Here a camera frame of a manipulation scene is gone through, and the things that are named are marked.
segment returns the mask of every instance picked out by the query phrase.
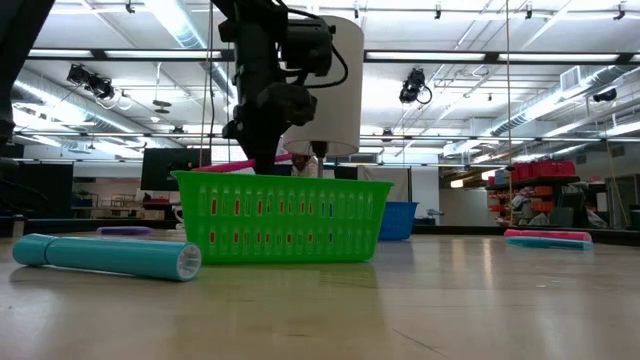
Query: air duct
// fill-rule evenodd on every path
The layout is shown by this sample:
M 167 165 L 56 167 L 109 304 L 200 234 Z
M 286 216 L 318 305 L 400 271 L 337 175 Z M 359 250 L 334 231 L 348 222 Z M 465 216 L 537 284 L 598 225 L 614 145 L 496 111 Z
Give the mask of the air duct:
M 509 114 L 497 118 L 496 125 L 487 129 L 479 136 L 500 136 L 507 132 L 509 128 L 514 129 L 522 124 L 533 121 L 546 115 L 560 107 L 566 105 L 569 100 L 578 96 L 591 96 L 598 94 L 611 87 L 612 83 L 637 69 L 635 66 L 576 66 L 563 74 L 561 84 L 555 85 L 542 94 L 524 102 L 511 115 Z M 565 82 L 575 84 L 568 87 Z M 444 147 L 444 156 L 459 154 L 469 151 L 471 148 L 481 144 L 480 140 L 467 140 L 456 144 L 449 144 Z
M 59 119 L 77 122 L 92 120 L 96 123 L 94 131 L 111 132 L 117 129 L 117 132 L 151 132 L 132 120 L 103 108 L 95 101 L 74 92 L 70 93 L 68 89 L 26 69 L 20 71 L 13 84 L 12 94 L 17 95 L 16 98 L 12 97 L 12 102 L 22 102 L 25 99 L 31 104 L 40 102 L 50 107 L 51 116 Z M 182 147 L 169 139 L 153 139 L 153 141 L 160 147 Z
M 158 19 L 174 39 L 185 49 L 207 49 L 207 43 L 198 33 L 189 13 L 185 8 L 184 0 L 145 0 L 145 5 Z M 209 72 L 208 64 L 200 64 L 205 73 Z M 213 63 L 211 78 L 218 89 L 229 97 L 229 102 L 238 98 L 236 89 L 229 84 L 229 77 L 218 63 Z

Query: pink object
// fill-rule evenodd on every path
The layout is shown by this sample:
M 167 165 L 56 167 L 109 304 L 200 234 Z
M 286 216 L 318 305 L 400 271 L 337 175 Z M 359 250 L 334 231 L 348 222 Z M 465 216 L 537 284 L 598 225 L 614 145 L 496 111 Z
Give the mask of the pink object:
M 515 230 L 509 229 L 504 232 L 505 237 L 513 236 L 533 236 L 548 239 L 563 239 L 574 241 L 591 242 L 591 234 L 580 231 L 544 231 L 544 230 Z
M 286 154 L 286 155 L 278 155 L 278 156 L 276 156 L 275 160 L 276 160 L 276 162 L 282 162 L 282 161 L 291 160 L 292 158 L 293 158 L 292 154 Z M 246 160 L 246 161 L 232 162 L 232 163 L 228 163 L 228 164 L 203 166 L 203 167 L 200 167 L 200 168 L 193 169 L 193 171 L 200 171 L 200 172 L 232 172 L 232 171 L 238 171 L 238 170 L 242 170 L 242 169 L 247 169 L 247 168 L 254 167 L 254 166 L 256 166 L 256 161 L 255 160 Z

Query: white cylindrical tank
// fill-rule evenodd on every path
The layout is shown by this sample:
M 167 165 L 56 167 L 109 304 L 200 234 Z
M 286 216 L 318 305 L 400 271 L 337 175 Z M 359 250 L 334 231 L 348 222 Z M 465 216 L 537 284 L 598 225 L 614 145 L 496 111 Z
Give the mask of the white cylindrical tank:
M 362 68 L 364 34 L 353 22 L 335 16 L 322 17 L 329 26 L 336 26 L 333 45 L 349 66 L 349 77 L 341 85 L 326 89 L 310 89 L 318 98 L 313 121 L 304 126 L 291 126 L 283 136 L 284 148 L 294 154 L 313 155 L 311 141 L 328 143 L 327 156 L 358 152 L 360 116 L 362 113 Z M 331 70 L 326 77 L 310 75 L 305 84 L 324 84 L 340 80 L 344 69 L 333 55 Z

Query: black monitor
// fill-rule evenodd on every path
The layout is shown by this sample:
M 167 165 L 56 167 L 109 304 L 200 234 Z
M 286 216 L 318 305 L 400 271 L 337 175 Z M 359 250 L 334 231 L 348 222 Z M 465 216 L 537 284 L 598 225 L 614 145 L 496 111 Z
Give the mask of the black monitor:
M 191 170 L 211 165 L 211 150 L 145 149 L 142 162 L 141 190 L 178 191 L 178 182 L 171 176 L 175 170 Z

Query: blue basket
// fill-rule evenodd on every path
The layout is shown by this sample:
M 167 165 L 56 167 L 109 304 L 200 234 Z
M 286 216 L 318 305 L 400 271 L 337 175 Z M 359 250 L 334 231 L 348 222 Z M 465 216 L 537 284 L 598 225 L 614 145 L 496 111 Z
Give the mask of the blue basket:
M 411 236 L 418 203 L 387 202 L 378 240 L 405 240 Z

